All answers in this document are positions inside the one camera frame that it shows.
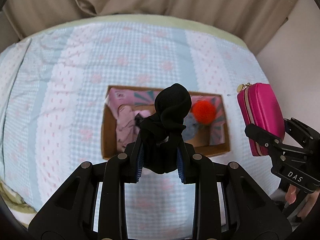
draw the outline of zipper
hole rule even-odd
[[[251,108],[250,108],[250,104],[249,104],[248,90],[249,90],[250,86],[251,86],[250,83],[247,83],[245,85],[241,84],[241,85],[238,86],[237,91],[239,90],[239,92],[241,92],[241,91],[244,90],[244,104],[245,104],[245,108],[246,108],[248,116],[249,116],[249,122],[255,124],[254,119],[253,119],[253,114],[252,114],[252,111],[251,111]],[[260,148],[260,145],[257,142],[255,142],[255,144],[256,144],[256,148],[257,148],[258,154],[260,156],[263,156],[261,148]]]

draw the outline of black fabric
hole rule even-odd
[[[143,117],[141,114],[137,114],[135,117],[134,117],[134,123],[136,126],[140,127],[140,124],[141,122],[143,121]]]
[[[189,92],[180,84],[173,84],[158,94],[155,100],[156,113],[140,124],[144,147],[143,167],[158,174],[177,169],[177,146],[186,128],[183,119],[190,108]]]

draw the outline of pink patterned fabric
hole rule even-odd
[[[111,88],[106,98],[113,117],[118,119],[118,109],[121,105],[140,106],[153,105],[160,91],[134,91],[129,89]]]
[[[117,150],[123,152],[128,143],[134,142],[137,139],[139,133],[139,127],[135,126],[135,116],[140,114],[142,117],[150,116],[150,111],[133,111],[130,106],[124,106],[119,110],[116,138],[117,138]]]

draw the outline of green fabric trim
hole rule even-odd
[[[18,194],[16,194],[16,196],[13,196],[8,190],[5,189],[3,184],[4,183],[0,181],[0,195],[9,208],[24,214],[37,213],[32,207],[26,204],[23,201],[22,197],[20,197]]]
[[[22,222],[19,222],[19,223],[22,224],[26,229],[28,229],[29,225],[22,223]]]
[[[220,30],[216,27],[202,24],[195,21],[179,19],[172,16],[164,16],[164,15],[151,15],[151,14],[117,14],[117,15],[108,15],[108,16],[97,16],[87,19],[76,20],[72,22],[63,23],[49,29],[40,31],[38,33],[32,34],[29,37],[33,37],[43,32],[52,31],[56,29],[66,28],[66,27],[74,27],[79,25],[84,25],[88,23],[95,22],[139,22],[139,23],[147,23],[152,25],[159,25],[163,27],[172,27],[172,28],[180,28],[186,30],[192,30],[197,32],[208,33],[218,38],[225,39],[227,41],[231,41],[237,45],[240,45],[244,48],[248,48],[247,45],[241,40],[239,37]]]

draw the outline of cardboard box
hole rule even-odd
[[[163,89],[159,88],[146,88],[146,87],[130,87],[130,86],[108,86],[107,94],[111,88],[116,89],[128,89],[128,90],[135,90],[135,91],[145,91],[145,90],[155,90],[155,91],[162,91]],[[191,96],[220,96],[216,94],[210,93],[201,93],[201,92],[189,92]],[[135,110],[142,110],[148,109],[153,114],[155,112],[154,106],[135,106]],[[219,145],[209,146],[209,127],[204,127],[200,129],[196,136],[192,139],[187,141],[191,143],[195,147],[195,151],[197,153],[201,153],[205,156],[216,156],[221,155],[223,153],[230,151],[230,144],[229,144],[229,134],[228,134],[228,126],[227,122],[224,124],[224,138],[225,143]],[[104,114],[103,114],[103,121],[101,126],[101,152],[102,157],[106,160],[110,159],[111,157],[118,154],[117,152],[117,145],[116,145],[116,119],[114,118],[110,108],[105,105]]]

